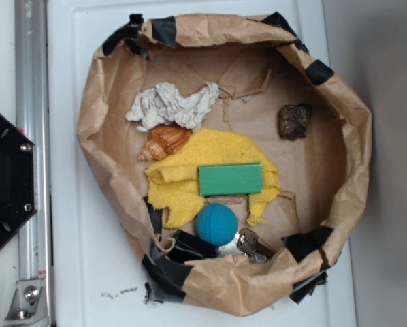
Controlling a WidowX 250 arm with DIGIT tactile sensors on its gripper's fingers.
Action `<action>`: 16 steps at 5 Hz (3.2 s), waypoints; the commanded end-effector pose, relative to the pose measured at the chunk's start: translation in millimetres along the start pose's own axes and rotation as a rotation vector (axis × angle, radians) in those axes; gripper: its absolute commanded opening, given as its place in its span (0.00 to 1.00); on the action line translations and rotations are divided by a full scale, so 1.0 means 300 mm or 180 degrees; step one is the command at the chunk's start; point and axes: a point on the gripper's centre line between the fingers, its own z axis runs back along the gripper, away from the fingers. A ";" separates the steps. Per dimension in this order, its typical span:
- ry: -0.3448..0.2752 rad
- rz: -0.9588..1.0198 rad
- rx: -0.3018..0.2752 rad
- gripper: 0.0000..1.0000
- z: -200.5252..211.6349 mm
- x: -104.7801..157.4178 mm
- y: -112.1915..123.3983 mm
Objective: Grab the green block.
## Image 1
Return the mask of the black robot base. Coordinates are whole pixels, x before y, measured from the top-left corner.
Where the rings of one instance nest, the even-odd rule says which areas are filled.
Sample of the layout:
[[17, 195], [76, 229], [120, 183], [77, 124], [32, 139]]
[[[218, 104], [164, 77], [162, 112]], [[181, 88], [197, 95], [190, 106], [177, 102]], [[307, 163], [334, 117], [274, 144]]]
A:
[[35, 145], [0, 114], [0, 250], [37, 211]]

